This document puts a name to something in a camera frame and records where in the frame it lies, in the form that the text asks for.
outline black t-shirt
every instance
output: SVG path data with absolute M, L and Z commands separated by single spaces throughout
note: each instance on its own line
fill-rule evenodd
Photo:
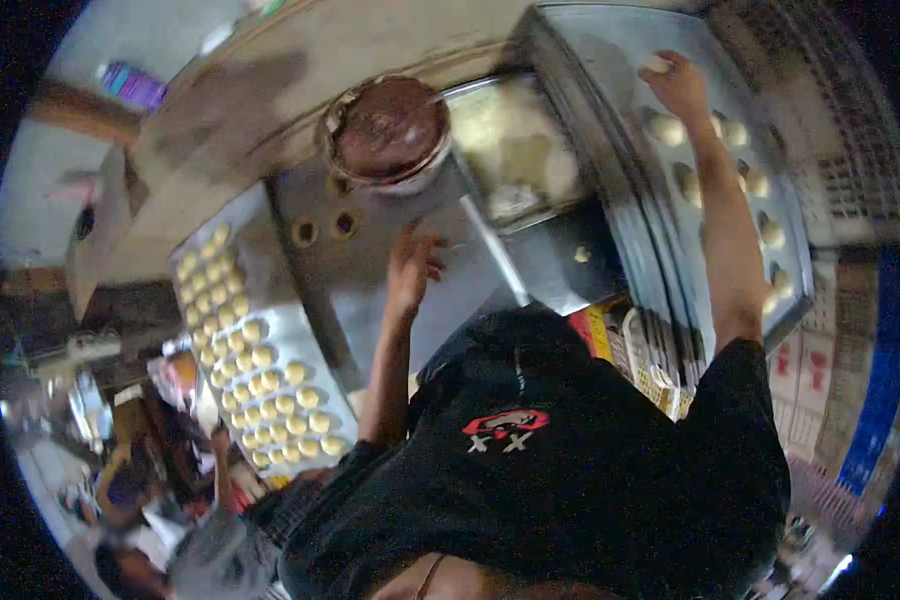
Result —
M 358 598 L 413 552 L 630 598 L 736 595 L 773 562 L 790 480 L 759 344 L 729 344 L 672 423 L 562 321 L 469 341 L 405 442 L 341 461 L 285 546 L 293 598 Z

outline round container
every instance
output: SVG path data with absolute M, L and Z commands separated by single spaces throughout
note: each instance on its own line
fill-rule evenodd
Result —
M 338 160 L 334 137 L 337 129 L 344 123 L 344 115 L 347 113 L 348 106 L 368 88 L 394 79 L 412 80 L 413 78 L 402 75 L 382 75 L 358 83 L 330 102 L 316 124 L 316 143 L 330 167 L 331 176 L 343 182 L 349 189 L 368 188 L 374 192 L 394 196 L 410 196 L 420 193 L 437 177 L 441 164 L 450 154 L 450 108 L 447 107 L 444 98 L 440 96 L 440 92 L 434 90 L 433 95 L 439 98 L 436 104 L 439 107 L 441 132 L 436 144 L 420 159 L 420 162 L 396 174 L 364 176 L 349 171 Z

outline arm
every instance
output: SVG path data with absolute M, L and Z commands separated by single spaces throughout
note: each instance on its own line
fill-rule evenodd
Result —
M 735 338 L 763 343 L 763 301 L 769 284 L 747 198 L 737 172 L 717 137 L 707 107 L 704 78 L 684 56 L 664 50 L 672 66 L 665 74 L 642 70 L 640 78 L 668 111 L 678 117 L 696 157 L 703 196 L 703 257 L 719 354 Z
M 213 455 L 216 460 L 214 468 L 214 495 L 216 506 L 237 512 L 237 502 L 233 497 L 233 485 L 230 483 L 230 465 L 227 462 L 230 450 L 230 432 L 226 426 L 219 426 L 210 437 Z
M 360 414 L 357 437 L 385 447 L 407 437 L 410 329 L 427 290 L 427 280 L 439 282 L 445 268 L 434 256 L 434 249 L 443 246 L 444 241 L 436 235 L 415 237 L 419 222 L 404 226 L 390 254 L 384 318 Z

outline purple bottle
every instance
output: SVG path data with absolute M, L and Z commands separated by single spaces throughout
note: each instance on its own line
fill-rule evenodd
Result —
M 120 60 L 96 70 L 103 89 L 124 102 L 153 111 L 163 103 L 167 84 Z

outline hand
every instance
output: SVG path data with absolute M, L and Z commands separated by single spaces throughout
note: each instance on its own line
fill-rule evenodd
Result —
M 436 248 L 445 248 L 446 240 L 433 233 L 414 235 L 420 219 L 403 226 L 390 252 L 386 265 L 385 316 L 404 319 L 417 315 L 427 280 L 439 282 L 444 262 L 434 255 Z
M 230 450 L 230 432 L 226 426 L 217 427 L 210 435 L 210 448 L 216 456 L 227 454 Z
M 656 53 L 672 66 L 666 73 L 656 73 L 650 69 L 640 69 L 640 79 L 649 84 L 649 89 L 667 111 L 673 113 L 690 126 L 709 123 L 707 110 L 707 83 L 697 67 L 686 56 L 673 50 Z

